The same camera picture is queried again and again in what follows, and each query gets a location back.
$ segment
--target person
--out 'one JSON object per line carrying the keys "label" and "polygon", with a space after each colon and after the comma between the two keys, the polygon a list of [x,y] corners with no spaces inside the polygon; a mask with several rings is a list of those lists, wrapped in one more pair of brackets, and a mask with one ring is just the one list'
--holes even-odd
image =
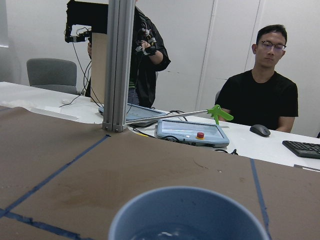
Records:
{"label": "person", "polygon": [[268,25],[259,30],[251,47],[255,55],[253,69],[230,77],[216,100],[222,110],[233,116],[231,122],[291,132],[298,117],[298,88],[275,71],[286,53],[286,44],[287,31],[283,25]]}
{"label": "person", "polygon": [[[91,57],[90,42],[87,51]],[[170,62],[164,41],[156,26],[135,7],[128,103],[151,108],[156,98],[156,72],[165,70]],[[87,97],[90,97],[90,85],[91,82],[85,93]]]}

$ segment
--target keyboard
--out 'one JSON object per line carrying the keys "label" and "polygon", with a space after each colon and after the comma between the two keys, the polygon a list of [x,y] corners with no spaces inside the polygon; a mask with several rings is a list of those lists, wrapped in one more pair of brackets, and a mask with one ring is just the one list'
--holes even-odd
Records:
{"label": "keyboard", "polygon": [[288,140],[282,144],[298,157],[320,159],[320,144]]}

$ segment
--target cup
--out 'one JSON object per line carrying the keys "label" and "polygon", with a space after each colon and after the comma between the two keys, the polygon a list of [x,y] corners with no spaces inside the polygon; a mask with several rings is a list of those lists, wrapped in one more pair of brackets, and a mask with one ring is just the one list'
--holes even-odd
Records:
{"label": "cup", "polygon": [[112,220],[108,240],[269,240],[258,219],[220,193],[191,186],[144,192]]}

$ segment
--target man wearing glasses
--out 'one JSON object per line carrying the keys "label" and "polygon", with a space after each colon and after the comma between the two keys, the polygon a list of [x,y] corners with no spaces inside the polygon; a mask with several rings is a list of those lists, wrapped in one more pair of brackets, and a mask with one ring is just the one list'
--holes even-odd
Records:
{"label": "man wearing glasses", "polygon": [[230,77],[216,104],[233,115],[236,124],[260,124],[268,129],[290,133],[298,116],[298,89],[290,79],[275,71],[285,55],[287,32],[283,25],[262,28],[252,45],[252,70]]}

